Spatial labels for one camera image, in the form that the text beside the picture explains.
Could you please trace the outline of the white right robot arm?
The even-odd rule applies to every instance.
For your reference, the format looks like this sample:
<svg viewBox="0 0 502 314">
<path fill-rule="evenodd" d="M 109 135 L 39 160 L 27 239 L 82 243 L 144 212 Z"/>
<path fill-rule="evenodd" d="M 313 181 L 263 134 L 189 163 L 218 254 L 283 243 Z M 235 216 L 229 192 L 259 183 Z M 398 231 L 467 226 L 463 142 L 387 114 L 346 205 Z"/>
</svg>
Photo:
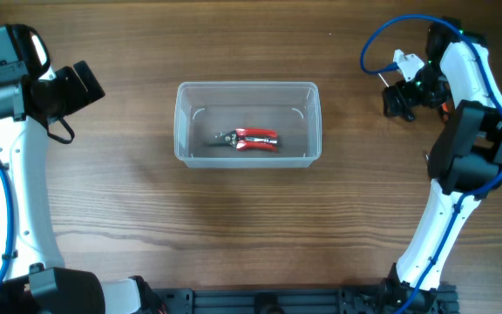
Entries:
<svg viewBox="0 0 502 314">
<path fill-rule="evenodd" d="M 483 36 L 450 18 L 427 17 L 427 60 L 397 50 L 385 72 L 402 80 L 383 89 L 383 113 L 412 121 L 412 107 L 438 108 L 447 118 L 427 169 L 431 189 L 417 230 L 382 282 L 379 302 L 401 313 L 426 312 L 461 229 L 481 201 L 502 184 L 502 95 Z"/>
</svg>

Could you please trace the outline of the silver combination wrench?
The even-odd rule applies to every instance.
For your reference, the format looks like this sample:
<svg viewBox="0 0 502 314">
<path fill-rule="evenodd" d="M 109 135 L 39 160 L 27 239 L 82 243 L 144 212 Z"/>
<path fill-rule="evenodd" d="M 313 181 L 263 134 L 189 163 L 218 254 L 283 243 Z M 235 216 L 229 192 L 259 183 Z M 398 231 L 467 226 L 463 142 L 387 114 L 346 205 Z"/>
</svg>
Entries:
<svg viewBox="0 0 502 314">
<path fill-rule="evenodd" d="M 211 145 L 230 145 L 233 147 L 242 146 L 246 142 L 265 143 L 276 146 L 278 139 L 276 136 L 268 135 L 238 135 L 236 132 L 217 133 L 210 142 Z"/>
</svg>

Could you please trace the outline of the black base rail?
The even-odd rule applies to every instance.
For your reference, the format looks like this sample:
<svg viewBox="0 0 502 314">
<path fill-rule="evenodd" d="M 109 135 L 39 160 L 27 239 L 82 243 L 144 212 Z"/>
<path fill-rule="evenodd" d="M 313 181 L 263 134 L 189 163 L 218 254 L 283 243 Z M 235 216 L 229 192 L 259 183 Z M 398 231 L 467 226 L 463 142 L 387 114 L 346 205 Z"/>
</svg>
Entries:
<svg viewBox="0 0 502 314">
<path fill-rule="evenodd" d="M 456 288 L 419 291 L 389 285 L 310 290 L 156 289 L 167 313 L 186 314 L 368 314 L 458 313 Z"/>
</svg>

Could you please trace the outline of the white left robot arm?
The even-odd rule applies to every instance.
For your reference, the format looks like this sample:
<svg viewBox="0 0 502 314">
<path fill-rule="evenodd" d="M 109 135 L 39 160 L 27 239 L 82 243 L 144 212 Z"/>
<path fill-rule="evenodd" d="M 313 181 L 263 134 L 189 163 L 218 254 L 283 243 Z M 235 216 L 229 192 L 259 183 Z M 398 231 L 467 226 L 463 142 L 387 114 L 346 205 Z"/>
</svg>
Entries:
<svg viewBox="0 0 502 314">
<path fill-rule="evenodd" d="M 38 32 L 0 27 L 0 313 L 143 313 L 148 289 L 65 267 L 51 225 L 49 127 L 102 99 L 85 62 L 54 70 Z"/>
</svg>

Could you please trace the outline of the red handled snips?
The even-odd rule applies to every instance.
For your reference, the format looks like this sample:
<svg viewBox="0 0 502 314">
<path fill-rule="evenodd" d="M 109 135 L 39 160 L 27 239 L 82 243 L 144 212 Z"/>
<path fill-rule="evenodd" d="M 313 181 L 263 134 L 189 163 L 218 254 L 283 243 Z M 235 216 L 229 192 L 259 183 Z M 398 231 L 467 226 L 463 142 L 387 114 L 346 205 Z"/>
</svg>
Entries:
<svg viewBox="0 0 502 314">
<path fill-rule="evenodd" d="M 235 128 L 233 131 L 217 133 L 208 143 L 211 147 L 233 147 L 238 151 L 262 150 L 277 152 L 278 132 L 264 128 Z"/>
</svg>

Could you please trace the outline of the clear plastic container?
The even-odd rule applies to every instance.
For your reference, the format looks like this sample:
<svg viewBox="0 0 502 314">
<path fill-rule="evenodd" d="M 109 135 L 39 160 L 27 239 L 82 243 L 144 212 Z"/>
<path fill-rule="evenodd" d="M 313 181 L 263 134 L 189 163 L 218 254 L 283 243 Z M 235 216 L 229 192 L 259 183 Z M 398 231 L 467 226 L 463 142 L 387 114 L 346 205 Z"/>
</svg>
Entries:
<svg viewBox="0 0 502 314">
<path fill-rule="evenodd" d="M 277 152 L 211 147 L 235 128 L 278 132 Z M 322 112 L 312 82 L 185 82 L 178 88 L 174 153 L 193 168 L 309 167 L 322 154 Z"/>
</svg>

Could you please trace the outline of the red black screwdriver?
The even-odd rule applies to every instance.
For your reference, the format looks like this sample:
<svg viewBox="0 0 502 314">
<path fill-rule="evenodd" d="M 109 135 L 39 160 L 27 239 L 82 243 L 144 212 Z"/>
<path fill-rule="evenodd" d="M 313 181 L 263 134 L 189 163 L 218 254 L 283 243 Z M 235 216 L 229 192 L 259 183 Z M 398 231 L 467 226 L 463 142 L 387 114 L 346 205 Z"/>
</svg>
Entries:
<svg viewBox="0 0 502 314">
<path fill-rule="evenodd" d="M 377 75 L 383 81 L 386 87 L 390 87 L 390 85 L 388 84 L 382 73 L 378 73 Z"/>
</svg>

